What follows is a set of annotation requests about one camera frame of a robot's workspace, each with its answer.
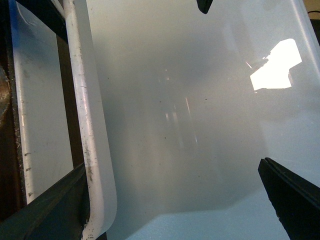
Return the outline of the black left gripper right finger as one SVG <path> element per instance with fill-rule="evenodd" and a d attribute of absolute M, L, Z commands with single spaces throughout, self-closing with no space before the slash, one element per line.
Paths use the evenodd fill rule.
<path fill-rule="evenodd" d="M 260 160 L 258 173 L 291 240 L 320 238 L 320 188 L 273 159 Z"/>

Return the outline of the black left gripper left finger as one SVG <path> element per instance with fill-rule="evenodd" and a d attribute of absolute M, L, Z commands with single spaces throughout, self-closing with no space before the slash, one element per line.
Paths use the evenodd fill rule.
<path fill-rule="evenodd" d="M 86 168 L 79 165 L 0 224 L 2 240 L 79 240 L 90 215 Z"/>

